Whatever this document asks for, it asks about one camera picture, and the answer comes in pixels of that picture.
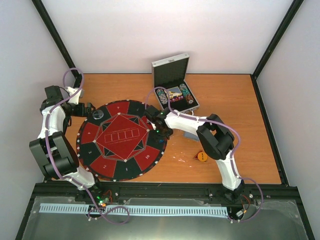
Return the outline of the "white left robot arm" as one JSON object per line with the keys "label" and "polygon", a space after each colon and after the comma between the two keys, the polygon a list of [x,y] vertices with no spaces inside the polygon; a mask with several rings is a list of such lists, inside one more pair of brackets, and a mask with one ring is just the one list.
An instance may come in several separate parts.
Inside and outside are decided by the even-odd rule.
{"label": "white left robot arm", "polygon": [[56,85],[45,88],[46,99],[40,107],[41,131],[37,139],[29,143],[29,149],[45,178],[68,181],[80,191],[87,189],[86,195],[96,202],[103,198],[104,188],[97,177],[80,166],[80,155],[65,136],[72,116],[88,117],[95,107],[80,103],[82,89],[65,87],[66,99],[61,90]]}

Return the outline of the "clear dealer button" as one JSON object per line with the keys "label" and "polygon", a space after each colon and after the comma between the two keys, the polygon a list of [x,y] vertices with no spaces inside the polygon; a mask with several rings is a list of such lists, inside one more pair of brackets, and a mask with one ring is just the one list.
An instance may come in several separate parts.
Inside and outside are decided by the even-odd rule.
{"label": "clear dealer button", "polygon": [[100,120],[104,117],[104,112],[100,109],[97,109],[92,113],[92,117],[94,120]]}

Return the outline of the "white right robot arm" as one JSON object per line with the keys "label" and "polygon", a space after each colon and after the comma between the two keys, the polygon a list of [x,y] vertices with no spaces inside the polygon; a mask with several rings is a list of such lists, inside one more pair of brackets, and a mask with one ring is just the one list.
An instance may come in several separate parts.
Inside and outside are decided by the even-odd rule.
{"label": "white right robot arm", "polygon": [[211,114],[199,117],[171,111],[168,107],[158,110],[152,105],[145,108],[144,115],[151,123],[157,141],[169,140],[174,130],[181,130],[198,137],[208,157],[216,161],[221,179],[221,195],[229,202],[235,202],[242,194],[244,181],[237,170],[234,158],[236,147],[232,129],[219,116]]}

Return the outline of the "orange big blind button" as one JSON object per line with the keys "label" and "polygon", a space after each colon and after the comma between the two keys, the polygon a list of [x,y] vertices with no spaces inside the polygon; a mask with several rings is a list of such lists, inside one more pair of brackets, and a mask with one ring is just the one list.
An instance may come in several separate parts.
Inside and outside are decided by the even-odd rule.
{"label": "orange big blind button", "polygon": [[208,155],[205,152],[201,151],[197,154],[197,159],[201,162],[206,162],[208,160]]}

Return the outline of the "grey card deck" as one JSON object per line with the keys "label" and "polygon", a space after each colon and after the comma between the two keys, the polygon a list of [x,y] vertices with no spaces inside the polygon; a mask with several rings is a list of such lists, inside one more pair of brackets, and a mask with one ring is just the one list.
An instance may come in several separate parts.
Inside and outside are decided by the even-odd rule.
{"label": "grey card deck", "polygon": [[188,138],[188,139],[191,139],[191,140],[194,140],[194,141],[199,141],[199,137],[195,134],[192,134],[192,133],[189,133],[189,132],[185,132],[184,135],[183,135],[185,138]]}

